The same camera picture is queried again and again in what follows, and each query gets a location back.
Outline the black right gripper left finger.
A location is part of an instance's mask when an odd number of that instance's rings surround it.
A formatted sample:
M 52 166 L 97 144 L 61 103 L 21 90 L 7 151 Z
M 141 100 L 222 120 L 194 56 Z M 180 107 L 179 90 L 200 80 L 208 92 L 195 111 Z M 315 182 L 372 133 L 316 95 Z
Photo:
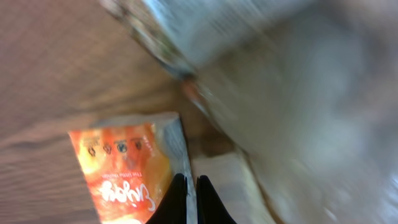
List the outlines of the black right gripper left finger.
M 158 208 L 146 224 L 187 223 L 187 178 L 176 174 Z

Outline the brown white snack pouch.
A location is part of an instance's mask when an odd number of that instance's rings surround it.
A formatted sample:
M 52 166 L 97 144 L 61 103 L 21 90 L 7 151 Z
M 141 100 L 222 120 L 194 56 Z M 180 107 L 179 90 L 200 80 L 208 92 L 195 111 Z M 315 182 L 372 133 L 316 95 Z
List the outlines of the brown white snack pouch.
M 397 1 L 102 1 L 286 223 L 397 222 Z

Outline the orange Kleenex tissue pack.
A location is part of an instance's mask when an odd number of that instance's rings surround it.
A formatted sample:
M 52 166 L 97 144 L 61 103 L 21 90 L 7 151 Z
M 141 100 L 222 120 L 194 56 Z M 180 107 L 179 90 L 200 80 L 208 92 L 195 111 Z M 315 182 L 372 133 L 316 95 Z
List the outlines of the orange Kleenex tissue pack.
M 180 116 L 120 116 L 70 131 L 101 223 L 147 223 L 180 182 L 186 223 L 197 223 L 197 199 Z

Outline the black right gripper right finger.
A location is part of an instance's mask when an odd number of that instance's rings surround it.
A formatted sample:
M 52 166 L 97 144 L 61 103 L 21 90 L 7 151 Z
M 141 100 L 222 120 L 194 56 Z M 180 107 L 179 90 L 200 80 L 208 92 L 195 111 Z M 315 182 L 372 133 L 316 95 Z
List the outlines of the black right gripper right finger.
M 198 224 L 236 224 L 206 175 L 197 178 L 196 191 Z

